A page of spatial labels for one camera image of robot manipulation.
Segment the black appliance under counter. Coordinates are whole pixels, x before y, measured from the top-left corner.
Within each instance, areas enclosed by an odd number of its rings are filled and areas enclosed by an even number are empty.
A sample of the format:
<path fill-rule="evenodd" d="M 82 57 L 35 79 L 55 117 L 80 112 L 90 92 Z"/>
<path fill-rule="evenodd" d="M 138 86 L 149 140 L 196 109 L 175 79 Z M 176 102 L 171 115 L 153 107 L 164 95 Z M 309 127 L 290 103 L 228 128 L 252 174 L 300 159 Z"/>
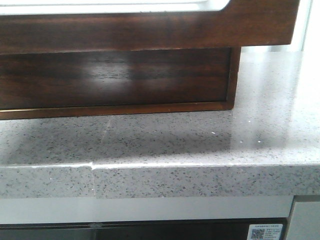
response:
<path fill-rule="evenodd" d="M 250 225 L 283 224 L 286 218 L 150 220 L 1 224 L 2 240 L 247 240 Z"/>

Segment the QR code sticker label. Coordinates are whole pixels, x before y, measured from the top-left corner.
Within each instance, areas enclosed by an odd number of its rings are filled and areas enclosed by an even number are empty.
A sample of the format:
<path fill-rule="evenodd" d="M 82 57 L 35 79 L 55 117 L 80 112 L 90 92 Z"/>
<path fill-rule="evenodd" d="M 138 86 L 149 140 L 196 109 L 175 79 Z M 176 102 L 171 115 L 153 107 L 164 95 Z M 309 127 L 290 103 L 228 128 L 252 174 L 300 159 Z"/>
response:
<path fill-rule="evenodd" d="M 280 240 L 283 224 L 250 224 L 247 240 Z"/>

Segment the grey cabinet door panel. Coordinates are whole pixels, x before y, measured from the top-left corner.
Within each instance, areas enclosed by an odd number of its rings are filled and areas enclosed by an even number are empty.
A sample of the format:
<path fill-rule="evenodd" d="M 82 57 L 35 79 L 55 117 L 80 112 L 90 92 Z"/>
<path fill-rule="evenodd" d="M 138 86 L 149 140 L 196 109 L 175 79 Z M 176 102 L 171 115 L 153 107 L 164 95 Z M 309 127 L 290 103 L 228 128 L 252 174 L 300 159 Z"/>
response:
<path fill-rule="evenodd" d="M 287 240 L 320 239 L 320 196 L 296 196 L 288 221 Z"/>

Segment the white tray on cabinet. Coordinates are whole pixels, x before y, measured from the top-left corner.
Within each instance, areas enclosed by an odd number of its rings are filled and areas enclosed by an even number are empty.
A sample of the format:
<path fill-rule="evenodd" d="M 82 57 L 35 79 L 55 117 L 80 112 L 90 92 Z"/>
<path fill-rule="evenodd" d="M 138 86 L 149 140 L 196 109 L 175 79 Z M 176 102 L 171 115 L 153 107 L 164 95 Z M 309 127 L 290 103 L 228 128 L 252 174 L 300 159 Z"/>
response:
<path fill-rule="evenodd" d="M 2 16 L 218 12 L 229 0 L 2 0 Z"/>

